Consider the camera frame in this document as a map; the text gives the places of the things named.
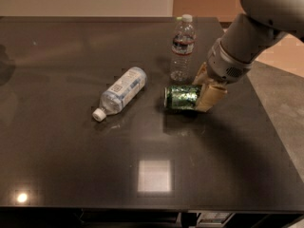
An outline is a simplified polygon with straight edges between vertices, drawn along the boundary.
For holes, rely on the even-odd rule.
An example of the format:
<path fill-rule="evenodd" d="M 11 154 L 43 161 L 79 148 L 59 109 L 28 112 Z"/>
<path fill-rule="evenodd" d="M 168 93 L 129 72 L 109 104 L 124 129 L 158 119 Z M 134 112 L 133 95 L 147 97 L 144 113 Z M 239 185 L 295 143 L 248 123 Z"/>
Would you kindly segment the grey-white gripper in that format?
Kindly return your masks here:
<path fill-rule="evenodd" d="M 251 64 L 239 62 L 230 56 L 222 47 L 220 39 L 217 39 L 207 53 L 206 63 L 200 66 L 193 81 L 194 86 L 202 85 L 195 109 L 199 112 L 207 112 L 227 94 L 224 85 L 205 84 L 207 75 L 217 82 L 233 84 L 245 76 L 251 68 Z"/>

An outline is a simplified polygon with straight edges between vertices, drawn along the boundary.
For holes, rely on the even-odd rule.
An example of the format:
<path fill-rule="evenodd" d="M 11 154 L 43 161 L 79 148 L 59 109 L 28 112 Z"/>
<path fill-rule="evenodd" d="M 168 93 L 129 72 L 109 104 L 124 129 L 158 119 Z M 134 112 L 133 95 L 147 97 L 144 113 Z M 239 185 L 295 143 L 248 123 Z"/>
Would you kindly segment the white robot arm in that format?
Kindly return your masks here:
<path fill-rule="evenodd" d="M 304 0 L 240 0 L 243 12 L 209 49 L 193 82 L 201 91 L 195 109 L 206 112 L 227 94 L 226 86 L 251 70 L 267 48 L 291 34 L 304 41 Z"/>

